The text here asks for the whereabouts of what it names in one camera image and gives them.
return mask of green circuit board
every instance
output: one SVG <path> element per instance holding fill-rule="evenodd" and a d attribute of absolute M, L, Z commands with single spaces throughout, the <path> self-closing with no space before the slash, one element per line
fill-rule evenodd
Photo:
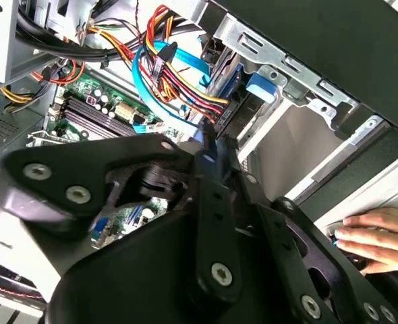
<path fill-rule="evenodd" d="M 130 107 L 136 108 L 140 113 L 148 116 L 149 124 L 155 124 L 160 121 L 160 119 L 157 116 L 155 116 L 155 114 L 147 106 L 143 105 L 141 102 L 136 101 L 133 98 L 127 97 L 124 94 L 116 90 L 113 90 L 109 86 L 100 83 L 94 78 L 88 76 L 86 72 L 83 73 L 76 82 L 64 86 L 65 92 L 70 91 L 75 95 L 79 96 L 84 101 L 86 101 L 86 99 L 89 96 L 93 97 L 94 90 L 98 88 L 103 89 L 103 92 L 109 97 L 110 105 L 116 106 L 120 102 L 124 102 Z"/>

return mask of orange wire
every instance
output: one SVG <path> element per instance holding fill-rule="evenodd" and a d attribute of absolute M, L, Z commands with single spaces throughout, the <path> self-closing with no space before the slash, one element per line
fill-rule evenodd
<path fill-rule="evenodd" d="M 183 100 L 178 94 L 175 95 L 184 105 L 188 106 L 190 109 L 193 109 L 194 111 L 197 111 L 198 113 L 203 114 L 203 116 L 207 117 L 212 123 L 215 123 L 214 118 L 212 118 L 209 114 L 206 112 L 197 109 L 196 107 L 192 106 L 189 104 L 187 101 Z"/>
<path fill-rule="evenodd" d="M 148 21 L 148 32 L 146 33 L 147 38 L 151 42 L 151 44 L 154 44 L 154 29 L 156 26 L 156 18 L 157 16 L 161 15 L 163 12 L 167 10 L 167 7 L 165 5 L 159 5 L 155 11 L 154 15 L 152 15 L 151 19 Z"/>
<path fill-rule="evenodd" d="M 85 63 L 82 63 L 82 66 L 81 66 L 81 68 L 80 68 L 80 71 L 79 71 L 78 75 L 77 75 L 75 78 L 73 78 L 73 79 L 71 79 L 71 80 L 63 80 L 63 79 L 61 79 L 61 80 L 54 80 L 54 79 L 49 79 L 49 82 L 56 83 L 56 84 L 58 84 L 58 85 L 64 85 L 64 84 L 73 83 L 73 82 L 75 82 L 75 81 L 77 81 L 77 80 L 79 79 L 79 77 L 82 75 L 82 73 L 84 73 L 84 70 L 85 70 Z M 42 76 L 40 73 L 38 73 L 38 72 L 33 72 L 32 75 L 33 75 L 37 80 L 39 80 L 39 81 L 41 81 L 41 80 L 43 79 L 43 76 Z"/>

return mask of finger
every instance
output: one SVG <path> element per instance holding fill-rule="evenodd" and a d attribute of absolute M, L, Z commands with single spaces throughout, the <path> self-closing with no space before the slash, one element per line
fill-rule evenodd
<path fill-rule="evenodd" d="M 398 251 L 398 234 L 380 232 L 368 228 L 342 227 L 336 230 L 334 235 L 336 238 L 345 241 L 390 248 Z"/>
<path fill-rule="evenodd" d="M 398 233 L 398 217 L 387 214 L 365 214 L 347 217 L 343 220 L 346 226 L 380 227 Z"/>
<path fill-rule="evenodd" d="M 379 208 L 369 211 L 368 214 L 385 214 L 398 217 L 398 208 Z"/>
<path fill-rule="evenodd" d="M 394 271 L 396 269 L 393 268 L 392 265 L 388 265 L 386 263 L 381 263 L 377 261 L 370 261 L 368 266 L 361 270 L 363 275 L 372 274 L 372 273 L 384 273 Z"/>
<path fill-rule="evenodd" d="M 338 240 L 337 247 L 367 259 L 379 261 L 388 265 L 398 265 L 398 251 L 396 250 L 344 240 Z"/>

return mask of red wire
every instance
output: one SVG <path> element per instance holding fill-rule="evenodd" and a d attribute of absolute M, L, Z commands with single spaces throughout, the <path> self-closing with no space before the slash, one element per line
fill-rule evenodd
<path fill-rule="evenodd" d="M 79 79 L 79 77 L 82 75 L 82 73 L 84 73 L 84 70 L 85 70 L 85 63 L 82 63 L 82 66 L 81 66 L 81 68 L 80 68 L 80 71 L 79 71 L 78 75 L 77 75 L 75 78 L 73 78 L 73 79 L 71 79 L 71 80 L 66 80 L 66 81 L 63 81 L 63 79 L 61 79 L 61 80 L 49 79 L 49 82 L 56 83 L 56 84 L 58 84 L 58 85 L 73 83 L 73 82 L 75 82 L 77 79 Z M 32 74 L 33 74 L 34 76 L 36 76 L 37 78 L 39 78 L 39 79 L 43 79 L 43 76 L 42 76 L 41 74 L 37 73 L 37 72 L 33 72 Z"/>
<path fill-rule="evenodd" d="M 19 294 L 17 292 L 12 292 L 11 290 L 7 290 L 4 288 L 0 287 L 0 292 L 7 292 L 8 294 L 14 295 L 14 296 L 19 296 L 19 297 L 28 297 L 28 298 L 36 298 L 36 299 L 43 299 L 42 296 L 36 296 L 36 295 L 27 295 L 27 294 Z"/>
<path fill-rule="evenodd" d="M 151 44 L 154 44 L 154 29 L 156 24 L 156 18 L 158 15 L 161 15 L 164 11 L 167 10 L 165 5 L 159 5 L 155 11 L 154 15 L 152 15 L 151 19 L 149 19 L 146 26 L 146 36 L 148 37 Z"/>
<path fill-rule="evenodd" d="M 175 83 L 176 85 L 180 86 L 183 88 L 183 90 L 185 90 L 190 96 L 192 96 L 194 98 L 194 101 L 197 102 L 198 104 L 211 109 L 213 111 L 215 111 L 216 113 L 221 113 L 221 110 L 219 110 L 218 108 L 209 105 L 208 103 L 206 103 L 205 101 L 203 101 L 202 99 L 200 99 L 199 97 L 197 97 L 195 94 L 193 94 L 189 88 L 187 88 L 184 84 L 182 84 L 177 78 L 174 78 L 170 73 L 166 73 L 166 76 L 169 77 L 169 79 Z"/>

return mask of capacitor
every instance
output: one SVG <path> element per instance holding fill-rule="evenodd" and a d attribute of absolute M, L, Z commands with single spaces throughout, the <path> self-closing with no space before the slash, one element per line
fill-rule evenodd
<path fill-rule="evenodd" d="M 100 100 L 102 101 L 102 103 L 108 103 L 109 97 L 107 96 L 107 94 L 102 94 L 102 96 L 100 97 Z"/>
<path fill-rule="evenodd" d="M 155 214 L 151 209 L 144 208 L 144 210 L 142 211 L 142 216 L 147 219 L 152 219 L 155 217 Z"/>
<path fill-rule="evenodd" d="M 94 96 L 101 97 L 103 95 L 103 88 L 99 86 L 96 90 L 94 90 Z"/>
<path fill-rule="evenodd" d="M 114 118 L 115 117 L 115 107 L 110 108 L 110 110 L 108 112 L 108 116 L 110 118 Z"/>
<path fill-rule="evenodd" d="M 97 110 L 102 110 L 103 112 L 103 107 L 108 103 L 109 101 L 109 97 L 105 94 L 103 94 L 98 101 L 96 102 L 96 104 L 94 105 L 94 108 Z"/>

